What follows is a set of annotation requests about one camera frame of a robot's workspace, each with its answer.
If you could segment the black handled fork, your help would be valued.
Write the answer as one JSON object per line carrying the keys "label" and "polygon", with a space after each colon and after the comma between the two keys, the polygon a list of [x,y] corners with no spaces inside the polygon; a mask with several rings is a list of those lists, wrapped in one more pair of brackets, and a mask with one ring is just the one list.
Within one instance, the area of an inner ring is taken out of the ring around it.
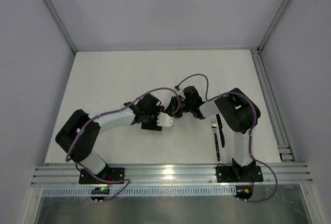
{"label": "black handled fork", "polygon": [[220,161],[220,152],[219,152],[219,144],[218,144],[218,137],[217,137],[217,121],[216,121],[215,117],[213,117],[211,120],[211,128],[212,128],[212,131],[214,134],[217,161]]}

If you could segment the black handled knife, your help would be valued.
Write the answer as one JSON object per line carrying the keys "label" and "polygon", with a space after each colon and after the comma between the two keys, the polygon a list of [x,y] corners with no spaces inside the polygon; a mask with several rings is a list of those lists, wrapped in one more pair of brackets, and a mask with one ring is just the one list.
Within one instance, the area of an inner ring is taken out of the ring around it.
{"label": "black handled knife", "polygon": [[222,125],[221,118],[220,118],[219,114],[216,115],[216,119],[217,119],[219,134],[220,134],[221,146],[222,146],[222,148],[225,148],[225,138],[224,138],[224,134],[223,134],[223,130],[222,130],[223,125]]}

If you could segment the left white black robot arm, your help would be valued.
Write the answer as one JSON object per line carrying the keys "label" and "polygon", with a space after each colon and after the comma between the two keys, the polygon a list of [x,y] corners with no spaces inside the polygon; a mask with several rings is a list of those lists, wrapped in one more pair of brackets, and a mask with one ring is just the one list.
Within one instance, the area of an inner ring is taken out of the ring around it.
{"label": "left white black robot arm", "polygon": [[103,132],[134,124],[141,124],[142,129],[161,131],[162,127],[157,125],[157,121],[164,110],[160,100],[152,94],[145,95],[137,103],[126,102],[110,114],[92,116],[79,109],[74,111],[58,132],[55,142],[71,160],[82,166],[82,180],[120,184],[122,179],[115,178],[113,170],[93,150],[97,137]]}

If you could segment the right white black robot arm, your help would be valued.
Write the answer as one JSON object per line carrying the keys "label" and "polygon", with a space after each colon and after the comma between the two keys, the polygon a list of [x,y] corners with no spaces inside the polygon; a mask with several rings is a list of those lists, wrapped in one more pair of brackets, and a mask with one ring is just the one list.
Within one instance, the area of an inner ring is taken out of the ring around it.
{"label": "right white black robot arm", "polygon": [[195,87],[183,90],[184,97],[177,101],[172,97],[165,113],[180,118],[183,113],[203,120],[222,115],[234,132],[234,156],[230,166],[218,165],[216,177],[219,183],[249,182],[257,174],[252,155],[252,132],[261,116],[259,108],[238,88],[203,101]]}

